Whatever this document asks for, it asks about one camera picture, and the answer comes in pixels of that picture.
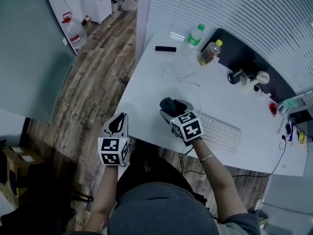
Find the floor plank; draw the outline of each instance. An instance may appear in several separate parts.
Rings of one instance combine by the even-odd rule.
[[[85,194],[95,194],[103,167],[97,155],[97,138],[103,124],[113,116],[134,71],[136,13],[118,11],[102,24],[86,26],[88,42],[79,51],[56,103],[53,120],[45,124],[32,120],[25,146],[43,159],[53,161],[57,175],[73,170],[73,185]],[[162,157],[180,170],[177,153],[165,150]],[[203,172],[198,160],[184,157],[185,170]],[[246,171],[229,168],[231,173]],[[184,176],[194,191],[204,195],[216,214],[212,189],[204,175]],[[264,178],[235,178],[236,187],[248,208],[255,205]],[[90,205],[72,202],[77,215],[68,230],[81,230],[89,218]]]

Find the cardboard box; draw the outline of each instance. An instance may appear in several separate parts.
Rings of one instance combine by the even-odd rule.
[[[6,159],[6,168],[4,164],[1,164],[0,168],[2,178],[0,190],[8,202],[17,208],[27,198],[28,167],[43,161],[37,154],[24,147],[0,147],[0,152],[1,163],[5,163],[3,159]]]

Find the black and white marker cube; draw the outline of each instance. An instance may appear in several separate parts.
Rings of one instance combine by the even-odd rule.
[[[182,138],[185,142],[195,139],[203,134],[203,128],[200,118],[195,111],[190,111],[184,115],[173,118],[170,124],[176,136]]]
[[[98,138],[98,153],[104,165],[124,165],[129,138]]]

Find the desk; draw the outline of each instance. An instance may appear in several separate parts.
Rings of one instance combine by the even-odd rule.
[[[157,45],[174,46],[178,51],[156,52]],[[150,41],[116,110],[116,114],[128,114],[129,135],[185,153],[187,149],[182,140],[171,133],[170,126],[161,117],[159,103],[166,97],[186,100],[195,110],[241,129],[237,153],[212,150],[224,165],[272,173],[283,152],[279,143],[285,128],[277,134],[282,117],[271,115],[270,99],[262,100],[255,93],[244,95],[240,84],[228,82],[230,70],[227,67],[219,63],[202,67],[197,62],[196,51],[188,57],[182,56],[181,46],[181,42],[159,35]],[[182,73],[194,71],[195,74],[179,82],[169,75],[169,70],[178,67]],[[287,144],[275,174],[303,175],[307,149],[298,145],[295,132],[293,136],[293,145]],[[194,150],[189,155],[196,157]]]

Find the keyboard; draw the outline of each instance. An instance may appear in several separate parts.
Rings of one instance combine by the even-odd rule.
[[[213,152],[216,149],[229,152],[238,151],[242,134],[239,128],[202,113],[198,113],[198,115],[204,131],[201,138]]]

